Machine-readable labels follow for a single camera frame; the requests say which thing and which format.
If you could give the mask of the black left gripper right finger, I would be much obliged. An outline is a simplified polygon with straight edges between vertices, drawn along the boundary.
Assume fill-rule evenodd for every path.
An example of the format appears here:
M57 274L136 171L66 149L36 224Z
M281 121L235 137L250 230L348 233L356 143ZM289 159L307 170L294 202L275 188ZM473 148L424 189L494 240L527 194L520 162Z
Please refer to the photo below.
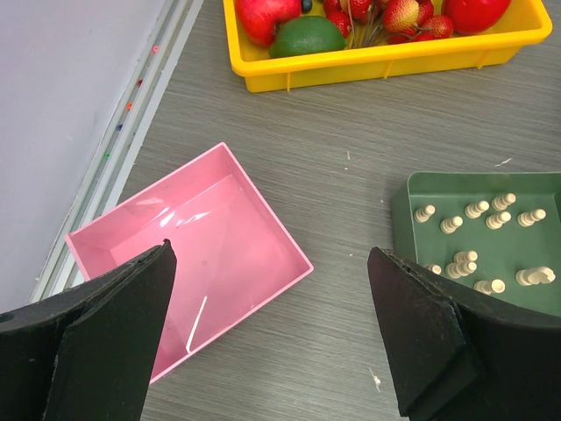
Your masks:
M411 420L557 420L560 320L375 247L373 304L399 413Z

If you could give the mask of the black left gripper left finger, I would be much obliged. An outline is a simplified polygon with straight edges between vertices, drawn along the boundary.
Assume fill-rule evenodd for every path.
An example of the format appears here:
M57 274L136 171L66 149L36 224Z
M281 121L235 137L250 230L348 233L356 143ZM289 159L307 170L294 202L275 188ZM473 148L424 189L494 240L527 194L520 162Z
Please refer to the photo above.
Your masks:
M1 316L3 420L138 420L177 260L169 240Z

